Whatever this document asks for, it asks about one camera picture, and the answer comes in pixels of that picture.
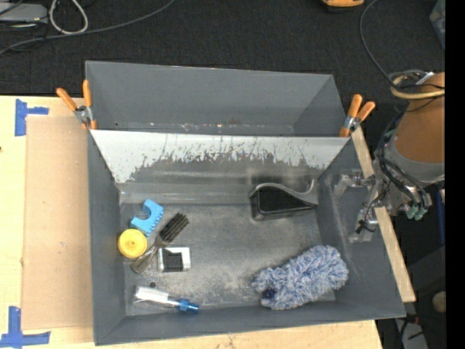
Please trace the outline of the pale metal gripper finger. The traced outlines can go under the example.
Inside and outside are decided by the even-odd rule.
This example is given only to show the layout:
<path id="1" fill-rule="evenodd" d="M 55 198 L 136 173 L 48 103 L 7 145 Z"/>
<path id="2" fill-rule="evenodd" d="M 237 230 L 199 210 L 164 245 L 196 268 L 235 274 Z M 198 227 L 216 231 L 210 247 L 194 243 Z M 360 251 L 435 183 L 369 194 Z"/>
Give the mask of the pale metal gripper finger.
<path id="1" fill-rule="evenodd" d="M 349 242 L 351 244 L 371 242 L 378 226 L 379 221 L 374 210 L 361 209 L 356 218 L 354 231 L 349 235 Z"/>
<path id="2" fill-rule="evenodd" d="M 348 174 L 340 174 L 339 180 L 333 187 L 333 194 L 335 196 L 343 196 L 348 188 L 363 188 L 371 187 L 375 184 L 375 175 L 370 174 L 364 176 L 362 171 L 354 169 Z"/>

